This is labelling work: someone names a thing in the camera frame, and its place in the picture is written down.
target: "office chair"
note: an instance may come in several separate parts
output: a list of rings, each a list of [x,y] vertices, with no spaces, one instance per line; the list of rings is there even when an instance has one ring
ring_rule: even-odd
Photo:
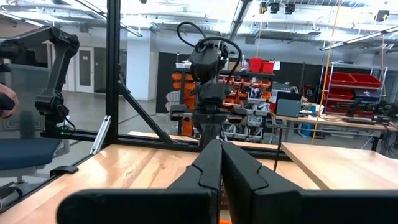
[[[10,65],[11,73],[0,73],[0,81],[10,86],[19,99],[18,113],[0,120],[0,178],[16,177],[15,182],[0,186],[0,213],[38,184],[24,182],[23,176],[38,175],[54,157],[69,153],[68,140],[40,138],[44,117],[35,108],[35,97],[45,88],[47,68]]]

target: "red storage bin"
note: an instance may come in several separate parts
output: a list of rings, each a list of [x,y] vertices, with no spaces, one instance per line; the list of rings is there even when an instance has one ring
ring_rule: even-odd
[[[330,73],[327,75],[327,82],[330,79]],[[349,85],[353,86],[356,84],[356,80],[349,73],[333,72],[331,77],[331,84],[336,85]]]
[[[259,73],[261,71],[261,58],[252,58],[249,61],[250,71]]]
[[[357,86],[379,88],[382,84],[376,77],[372,75],[352,73],[351,76],[354,78]]]
[[[274,74],[274,63],[262,62],[261,72],[265,74]]]
[[[329,98],[352,100],[354,97],[353,92],[349,89],[330,88]]]

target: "blue chair seat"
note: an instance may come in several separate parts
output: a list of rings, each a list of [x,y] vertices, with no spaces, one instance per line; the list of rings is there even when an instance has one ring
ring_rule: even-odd
[[[0,170],[42,166],[52,162],[61,139],[0,139]]]

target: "ceiling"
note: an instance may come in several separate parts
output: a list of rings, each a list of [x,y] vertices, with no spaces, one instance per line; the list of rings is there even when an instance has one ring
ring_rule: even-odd
[[[89,0],[89,3],[106,12],[106,0]],[[396,0],[262,0],[280,3],[276,14],[260,14],[260,0],[121,0],[121,21],[133,29],[151,29],[154,32],[176,30],[182,21],[198,24],[210,35],[230,38],[276,39],[311,42],[319,46],[325,41],[344,41],[372,32],[398,26],[398,1]],[[295,4],[295,12],[285,15],[285,5]],[[75,0],[0,0],[7,13],[49,24],[88,24],[104,26],[106,21],[95,11]],[[374,20],[378,10],[388,9],[384,22]],[[333,28],[336,14],[336,26]],[[184,27],[184,32],[197,32]],[[368,49],[380,47],[381,38],[352,45]],[[384,43],[398,44],[395,34],[385,36]]]

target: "black metal frame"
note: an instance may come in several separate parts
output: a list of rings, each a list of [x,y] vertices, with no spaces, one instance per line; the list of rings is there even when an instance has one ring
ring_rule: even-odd
[[[110,126],[104,140],[104,146],[110,144],[123,144],[128,146],[154,147],[159,149],[170,149],[176,151],[200,152],[198,143],[195,141],[174,141],[159,128],[154,120],[141,108],[139,103],[131,96],[130,91],[119,80],[119,42],[120,42],[120,0],[108,0],[108,21],[106,31],[106,115],[111,116]],[[138,115],[151,127],[159,138],[146,136],[131,136],[118,133],[118,97],[119,93],[137,111]],[[74,139],[79,141],[94,141],[98,132],[76,130],[64,133],[46,133],[42,135],[49,138]],[[283,152],[277,156],[277,150],[241,147],[250,155],[261,159],[275,159],[289,161],[289,157]]]

